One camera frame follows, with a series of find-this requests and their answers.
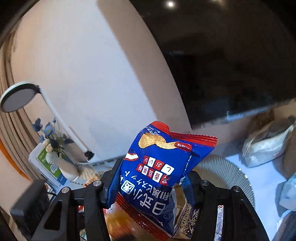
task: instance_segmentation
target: white flower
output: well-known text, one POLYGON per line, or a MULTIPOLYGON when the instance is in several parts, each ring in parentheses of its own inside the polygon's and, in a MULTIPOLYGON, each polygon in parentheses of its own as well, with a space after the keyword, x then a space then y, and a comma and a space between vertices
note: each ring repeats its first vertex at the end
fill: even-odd
POLYGON ((49 144, 49 139, 45 139, 45 140, 42 142, 42 146, 43 146, 43 147, 46 147, 48 144, 49 144))
POLYGON ((53 148, 52 148, 51 144, 49 144, 49 145, 45 148, 45 150, 47 151, 47 153, 52 152, 53 148))
POLYGON ((56 159, 58 159, 58 154, 55 151, 49 152, 46 154, 45 159, 46 161, 51 164, 53 163, 56 159))

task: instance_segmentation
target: white vase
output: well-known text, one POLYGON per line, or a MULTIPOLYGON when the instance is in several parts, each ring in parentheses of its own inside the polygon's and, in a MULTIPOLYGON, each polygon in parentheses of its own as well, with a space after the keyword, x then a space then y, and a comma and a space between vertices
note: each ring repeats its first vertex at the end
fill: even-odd
POLYGON ((74 165, 65 161, 61 157, 58 157, 57 159, 55 159, 54 163, 57 164, 57 166, 60 168, 64 177, 67 178, 69 181, 74 182, 78 179, 79 172, 77 171, 74 165))

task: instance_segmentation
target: television screen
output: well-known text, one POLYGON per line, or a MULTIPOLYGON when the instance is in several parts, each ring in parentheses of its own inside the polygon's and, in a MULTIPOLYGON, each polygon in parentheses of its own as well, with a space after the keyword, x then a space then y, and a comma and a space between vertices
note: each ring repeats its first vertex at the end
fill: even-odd
POLYGON ((296 96, 287 1, 130 2, 167 61, 191 126, 296 96))

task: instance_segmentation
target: silver bolt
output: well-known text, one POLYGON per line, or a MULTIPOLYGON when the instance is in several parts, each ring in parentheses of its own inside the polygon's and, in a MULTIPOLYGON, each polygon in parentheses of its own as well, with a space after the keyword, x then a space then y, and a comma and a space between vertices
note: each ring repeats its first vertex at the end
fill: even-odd
POLYGON ((234 187, 233 187, 233 190, 234 190, 235 192, 240 192, 240 187, 239 187, 239 186, 234 186, 234 187))
POLYGON ((93 185, 94 185, 95 187, 97 187, 97 186, 100 186, 101 183, 102 183, 102 182, 101 182, 100 180, 96 180, 96 181, 93 182, 93 185))
POLYGON ((208 180, 202 180, 202 181, 201 181, 201 184, 202 184, 203 186, 207 186, 207 185, 209 185, 210 183, 209 183, 208 180))
POLYGON ((62 189, 62 193, 67 193, 69 191, 69 188, 68 187, 64 187, 63 189, 62 189))

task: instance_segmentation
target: curtain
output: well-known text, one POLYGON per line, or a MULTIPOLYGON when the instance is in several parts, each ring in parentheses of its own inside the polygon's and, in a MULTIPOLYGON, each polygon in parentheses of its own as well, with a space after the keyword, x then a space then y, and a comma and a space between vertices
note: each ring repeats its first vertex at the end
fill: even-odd
MULTIPOLYGON (((10 33, 0 49, 0 95, 14 84, 10 60, 16 34, 17 28, 10 33)), ((32 129, 24 108, 12 113, 0 111, 0 139, 11 157, 10 163, 19 173, 24 173, 32 181, 42 178, 28 161, 29 154, 39 143, 39 135, 32 129)))

